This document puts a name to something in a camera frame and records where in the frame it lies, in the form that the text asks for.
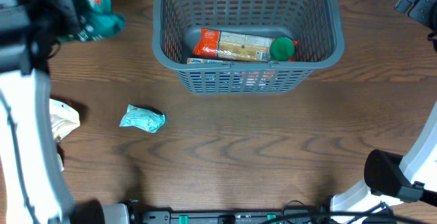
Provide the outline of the green Nescafe coffee bag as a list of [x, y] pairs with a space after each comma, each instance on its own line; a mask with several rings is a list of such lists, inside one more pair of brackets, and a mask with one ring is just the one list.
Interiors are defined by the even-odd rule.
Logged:
[[73, 0], [79, 16], [80, 31], [60, 36], [61, 42], [93, 42], [117, 35], [125, 18], [112, 10], [111, 0]]

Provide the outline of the green lid jar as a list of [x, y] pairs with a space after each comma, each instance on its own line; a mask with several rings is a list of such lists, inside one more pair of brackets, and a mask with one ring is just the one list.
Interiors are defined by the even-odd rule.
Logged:
[[288, 61], [294, 56], [296, 44], [293, 40], [281, 37], [273, 40], [269, 48], [270, 59], [273, 61]]

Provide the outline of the spaghetti pack with orange ends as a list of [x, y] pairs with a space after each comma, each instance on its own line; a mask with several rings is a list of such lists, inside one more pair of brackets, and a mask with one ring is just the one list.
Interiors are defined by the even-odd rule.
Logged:
[[193, 55], [210, 59], [227, 59], [245, 62], [269, 62], [269, 48], [276, 38], [201, 29], [201, 37]]

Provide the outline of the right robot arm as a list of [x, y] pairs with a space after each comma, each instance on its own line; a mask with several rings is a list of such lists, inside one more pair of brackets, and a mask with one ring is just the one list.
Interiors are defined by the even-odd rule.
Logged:
[[[436, 0], [399, 0], [395, 9], [431, 29], [427, 40], [436, 43]], [[418, 201], [436, 205], [435, 109], [406, 155], [373, 150], [363, 179], [332, 196], [325, 213], [336, 223], [380, 223], [384, 217], [393, 221], [391, 206]]]

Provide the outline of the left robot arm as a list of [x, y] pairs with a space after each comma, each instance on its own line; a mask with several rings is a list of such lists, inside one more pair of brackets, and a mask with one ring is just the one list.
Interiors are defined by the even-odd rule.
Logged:
[[8, 223], [129, 223], [125, 204], [77, 204], [51, 130], [49, 59], [79, 32], [74, 0], [1, 0], [1, 166]]

